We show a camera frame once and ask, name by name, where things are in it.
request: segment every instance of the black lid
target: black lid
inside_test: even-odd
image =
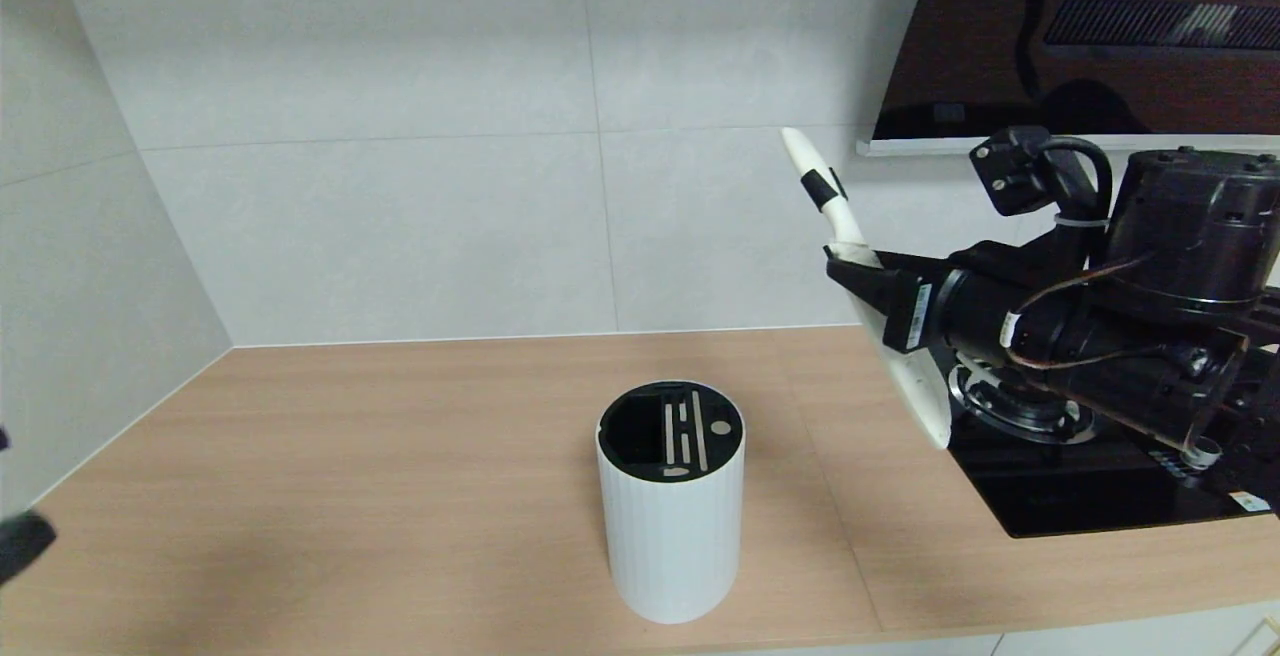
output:
[[[742,445],[742,416],[700,383],[659,381],[620,396],[600,416],[600,450],[622,473],[653,482],[716,473]]]

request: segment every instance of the silver strip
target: silver strip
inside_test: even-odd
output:
[[[671,404],[666,405],[667,410],[667,463],[676,464],[676,429],[671,420]]]
[[[707,473],[707,437],[703,434],[703,402],[694,391],[694,434],[698,438],[698,468]]]

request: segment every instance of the tile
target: tile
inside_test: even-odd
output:
[[[614,329],[595,136],[145,158],[237,346]]]
[[[806,132],[827,154],[849,150],[842,129]],[[854,318],[776,128],[605,133],[602,149],[622,331]]]
[[[4,507],[228,350],[136,154],[0,188]]]
[[[72,0],[0,0],[0,186],[133,150]]]
[[[76,0],[141,149],[595,128],[582,0]]]
[[[915,0],[588,0],[605,131],[874,123]]]

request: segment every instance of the label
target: label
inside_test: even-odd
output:
[[[1233,491],[1233,492],[1228,493],[1228,496],[1230,496],[1231,498],[1234,498],[1235,502],[1239,504],[1242,509],[1244,509],[1245,511],[1249,511],[1251,514],[1257,514],[1260,511],[1270,511],[1271,510],[1271,505],[1270,504],[1267,504],[1262,498],[1258,498],[1257,496],[1253,496],[1248,491]]]
[[[910,351],[920,345],[920,334],[924,332],[924,316],[929,313],[929,295],[933,293],[932,283],[922,283],[915,292],[915,310],[911,313],[911,329],[906,332],[906,350]]]
[[[1014,332],[1018,331],[1018,319],[1020,318],[1023,318],[1021,314],[1012,311],[1005,314],[1005,324],[1000,327],[1000,345],[1005,348],[1014,345]]]

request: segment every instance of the black induction cooktop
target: black induction cooktop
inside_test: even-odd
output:
[[[955,364],[938,360],[943,373]],[[1270,514],[1265,502],[1185,466],[1169,446],[1106,420],[1092,441],[1042,445],[952,401],[948,451],[1015,538]]]

